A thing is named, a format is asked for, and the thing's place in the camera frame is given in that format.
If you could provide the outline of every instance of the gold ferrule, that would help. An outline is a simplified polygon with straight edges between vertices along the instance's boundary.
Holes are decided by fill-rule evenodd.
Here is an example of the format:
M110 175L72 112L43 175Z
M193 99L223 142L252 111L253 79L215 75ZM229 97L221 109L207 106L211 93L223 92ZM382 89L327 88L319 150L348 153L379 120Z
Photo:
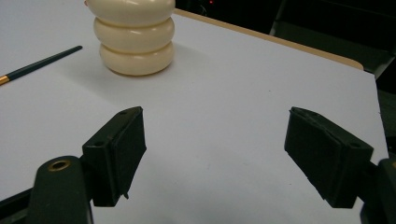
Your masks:
M0 86L8 82L9 82L9 78L7 76L0 77Z

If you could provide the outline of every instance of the white ring-shaped object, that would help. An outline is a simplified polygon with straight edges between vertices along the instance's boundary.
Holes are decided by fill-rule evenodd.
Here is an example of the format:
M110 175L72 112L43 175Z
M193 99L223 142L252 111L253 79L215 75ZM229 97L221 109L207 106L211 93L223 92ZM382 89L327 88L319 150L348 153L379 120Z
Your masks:
M174 36L175 24L172 18L146 27L119 27L101 22L93 24L96 37L103 45L124 53L143 53L165 47Z
M150 26L168 19L175 0L88 0L93 15L118 26Z
M100 55L104 64L114 72L130 76L144 76L163 70L172 62L175 52L170 42L162 49L141 54L116 52L101 45Z

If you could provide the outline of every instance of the cream-colored object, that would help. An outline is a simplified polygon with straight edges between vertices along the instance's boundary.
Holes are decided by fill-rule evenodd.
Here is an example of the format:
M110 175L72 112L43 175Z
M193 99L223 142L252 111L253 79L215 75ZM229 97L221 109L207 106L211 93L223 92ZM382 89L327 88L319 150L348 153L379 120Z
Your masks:
M175 8L175 0L88 0L87 6L101 21L139 27L168 19Z
M105 65L124 75L143 76L163 70L174 58L172 42L162 49L149 53L128 54L101 46L100 55Z
M174 58L170 18L175 0L88 0L100 55L112 71L143 76L163 70Z
M93 29L103 45L126 53L142 53L161 49L167 45L175 33L172 18L147 27L119 27L95 19Z

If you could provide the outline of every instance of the metal screw hole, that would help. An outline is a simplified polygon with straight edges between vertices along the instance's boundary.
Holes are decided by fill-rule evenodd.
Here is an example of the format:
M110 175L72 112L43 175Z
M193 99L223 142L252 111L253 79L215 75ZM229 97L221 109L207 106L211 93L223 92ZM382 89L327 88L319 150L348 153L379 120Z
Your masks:
M70 165L70 161L55 161L49 165L49 171L57 172L67 168Z

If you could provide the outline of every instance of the paintbrush handle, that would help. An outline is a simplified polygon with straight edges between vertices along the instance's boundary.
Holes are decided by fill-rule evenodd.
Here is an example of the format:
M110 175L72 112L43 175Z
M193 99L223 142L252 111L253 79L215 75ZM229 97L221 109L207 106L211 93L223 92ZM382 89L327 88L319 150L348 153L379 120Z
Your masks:
M65 56L67 56L67 55L69 55L71 53L74 53L74 52L76 52L76 51L78 51L80 49L82 49L82 46L77 46L77 47L74 47L72 49L68 49L68 50L66 50L64 52L61 52L59 54L55 54L55 55L50 56L50 57L48 57L46 59L43 59L43 60L41 60L39 62L32 63L32 64L29 64L27 66L24 66L23 68L15 70L15 71L7 74L7 77L8 77L8 79L10 81L14 80L14 79L16 79L18 77L22 77L22 76L24 76L24 75L26 75L28 73L31 73L31 72L33 72L33 71L35 71L35 70L37 70L37 69L49 64L49 63L53 63L55 61L58 61L58 60L62 59L63 57L65 57Z

